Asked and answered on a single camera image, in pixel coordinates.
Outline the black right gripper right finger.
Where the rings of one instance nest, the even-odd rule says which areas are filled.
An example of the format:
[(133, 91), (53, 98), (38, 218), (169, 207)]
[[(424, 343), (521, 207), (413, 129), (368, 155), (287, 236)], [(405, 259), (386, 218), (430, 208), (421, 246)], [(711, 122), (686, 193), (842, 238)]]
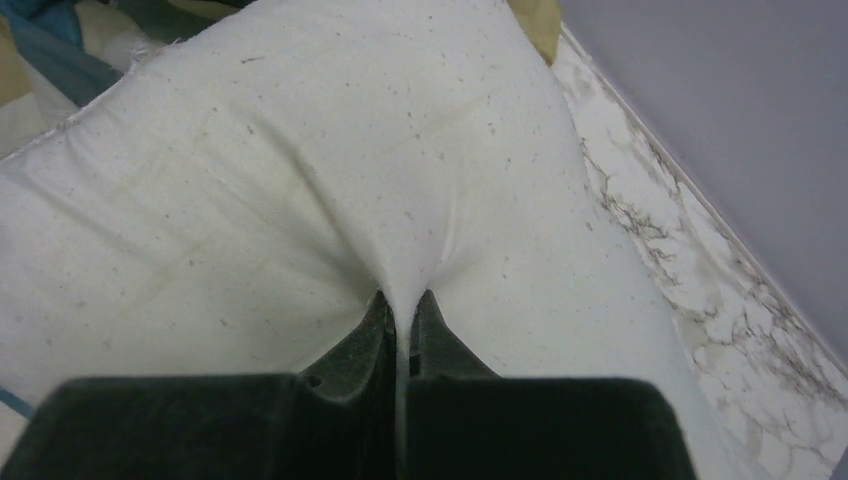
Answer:
[(482, 457), (486, 413), (475, 403), (498, 376), (448, 327), (427, 290), (413, 317), (405, 386), (405, 477), (467, 479)]

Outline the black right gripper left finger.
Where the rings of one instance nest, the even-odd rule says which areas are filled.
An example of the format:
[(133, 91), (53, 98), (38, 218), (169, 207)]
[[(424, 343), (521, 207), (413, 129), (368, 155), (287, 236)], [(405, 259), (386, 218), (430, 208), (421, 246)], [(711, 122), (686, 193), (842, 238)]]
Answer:
[(309, 386), (305, 472), (313, 479), (394, 479), (396, 335), (382, 292), (301, 378)]

